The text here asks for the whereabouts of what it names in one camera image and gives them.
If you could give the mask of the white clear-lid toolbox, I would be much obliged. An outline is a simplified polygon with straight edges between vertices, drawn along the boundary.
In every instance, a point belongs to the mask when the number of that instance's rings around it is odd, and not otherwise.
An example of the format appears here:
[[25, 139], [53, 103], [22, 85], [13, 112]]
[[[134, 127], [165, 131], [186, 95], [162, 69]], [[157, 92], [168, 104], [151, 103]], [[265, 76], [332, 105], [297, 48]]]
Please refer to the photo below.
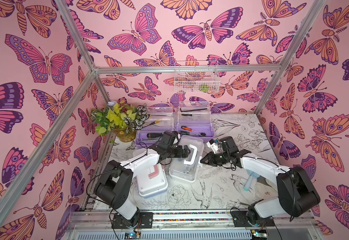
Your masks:
[[187, 147], [189, 154], [187, 157], [175, 158], [171, 161], [169, 175], [177, 181], [194, 183], [200, 167], [204, 142], [196, 137], [182, 136], [179, 145], [183, 149]]

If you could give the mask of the blue white toolbox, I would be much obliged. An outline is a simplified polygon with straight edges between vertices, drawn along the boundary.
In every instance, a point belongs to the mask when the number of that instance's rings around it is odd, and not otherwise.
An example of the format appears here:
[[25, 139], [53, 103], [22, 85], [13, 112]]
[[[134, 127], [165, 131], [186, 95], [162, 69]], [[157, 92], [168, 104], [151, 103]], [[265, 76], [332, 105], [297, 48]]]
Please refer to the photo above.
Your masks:
[[159, 163], [160, 155], [152, 149], [139, 149], [133, 152], [133, 157], [142, 157], [134, 169], [139, 195], [150, 198], [164, 193], [168, 189], [168, 181], [164, 167]]

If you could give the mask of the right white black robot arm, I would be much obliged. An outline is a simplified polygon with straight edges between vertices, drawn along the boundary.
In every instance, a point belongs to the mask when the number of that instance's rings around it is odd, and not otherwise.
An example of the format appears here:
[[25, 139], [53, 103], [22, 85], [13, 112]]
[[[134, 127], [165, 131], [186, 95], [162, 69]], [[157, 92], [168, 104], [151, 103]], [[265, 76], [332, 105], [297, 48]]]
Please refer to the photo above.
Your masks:
[[277, 196], [257, 201], [247, 209], [246, 218], [255, 226], [275, 215], [289, 214], [293, 218], [301, 216], [321, 201], [311, 179], [302, 167], [287, 167], [254, 155], [251, 151], [240, 150], [232, 137], [210, 140], [211, 149], [201, 163], [213, 167], [231, 164], [234, 168], [245, 169], [273, 183]]

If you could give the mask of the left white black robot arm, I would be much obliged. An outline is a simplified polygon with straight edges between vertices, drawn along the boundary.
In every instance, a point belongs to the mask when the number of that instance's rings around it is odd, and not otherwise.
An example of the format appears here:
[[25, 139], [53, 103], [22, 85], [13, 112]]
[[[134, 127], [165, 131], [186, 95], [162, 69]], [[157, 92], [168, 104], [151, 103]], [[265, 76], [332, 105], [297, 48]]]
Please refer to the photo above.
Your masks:
[[176, 131], [165, 131], [158, 141], [136, 157], [124, 162], [108, 162], [104, 171], [97, 175], [99, 180], [94, 194], [100, 198], [100, 202], [121, 215], [128, 226], [135, 226], [140, 220], [140, 210], [128, 199], [133, 178], [168, 158], [187, 158], [191, 148], [182, 146], [179, 140], [180, 135]]

